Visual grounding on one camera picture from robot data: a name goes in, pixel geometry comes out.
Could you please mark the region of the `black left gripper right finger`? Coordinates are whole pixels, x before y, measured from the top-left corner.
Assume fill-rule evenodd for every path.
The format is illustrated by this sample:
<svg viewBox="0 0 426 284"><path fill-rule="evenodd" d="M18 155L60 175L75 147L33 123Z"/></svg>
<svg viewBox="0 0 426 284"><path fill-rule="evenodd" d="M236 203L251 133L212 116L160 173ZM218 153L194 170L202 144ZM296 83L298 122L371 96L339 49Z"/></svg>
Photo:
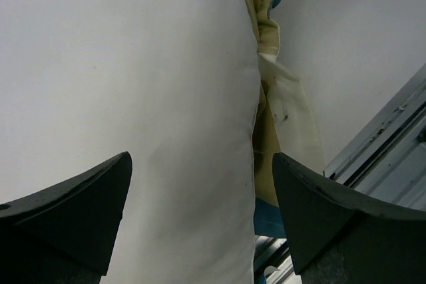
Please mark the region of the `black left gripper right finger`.
<svg viewBox="0 0 426 284"><path fill-rule="evenodd" d="M272 171L303 283L425 282L425 212L369 197L283 153Z"/></svg>

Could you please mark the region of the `white pillow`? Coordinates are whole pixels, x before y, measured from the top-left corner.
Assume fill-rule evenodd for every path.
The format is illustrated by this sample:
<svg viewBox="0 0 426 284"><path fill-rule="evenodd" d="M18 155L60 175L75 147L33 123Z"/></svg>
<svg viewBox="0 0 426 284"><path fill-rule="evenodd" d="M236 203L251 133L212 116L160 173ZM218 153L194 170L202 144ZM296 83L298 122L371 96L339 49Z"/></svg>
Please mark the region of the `white pillow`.
<svg viewBox="0 0 426 284"><path fill-rule="evenodd" d="M251 283L245 0L1 0L1 199L129 152L105 283Z"/></svg>

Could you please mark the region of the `blue tan white patchwork pillowcase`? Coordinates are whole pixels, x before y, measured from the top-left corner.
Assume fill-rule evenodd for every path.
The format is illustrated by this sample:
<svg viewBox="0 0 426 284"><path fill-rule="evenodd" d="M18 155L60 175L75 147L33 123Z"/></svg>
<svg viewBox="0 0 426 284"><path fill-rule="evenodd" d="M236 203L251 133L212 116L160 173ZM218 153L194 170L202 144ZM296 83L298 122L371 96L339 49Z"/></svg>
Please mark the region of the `blue tan white patchwork pillowcase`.
<svg viewBox="0 0 426 284"><path fill-rule="evenodd" d="M256 235L284 238L272 173L274 154L283 152L320 173L323 155L316 121L299 78L277 61L280 27L270 17L281 0L245 0L257 40L260 98L252 136Z"/></svg>

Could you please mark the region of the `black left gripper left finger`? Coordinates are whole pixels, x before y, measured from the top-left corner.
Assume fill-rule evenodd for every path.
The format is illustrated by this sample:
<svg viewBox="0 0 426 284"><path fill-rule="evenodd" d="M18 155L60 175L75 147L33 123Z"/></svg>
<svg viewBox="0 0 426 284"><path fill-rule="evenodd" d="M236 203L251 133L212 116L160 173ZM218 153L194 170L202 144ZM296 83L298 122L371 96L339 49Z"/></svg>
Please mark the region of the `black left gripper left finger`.
<svg viewBox="0 0 426 284"><path fill-rule="evenodd" d="M120 153L1 204L2 283L99 283L107 274L132 176Z"/></svg>

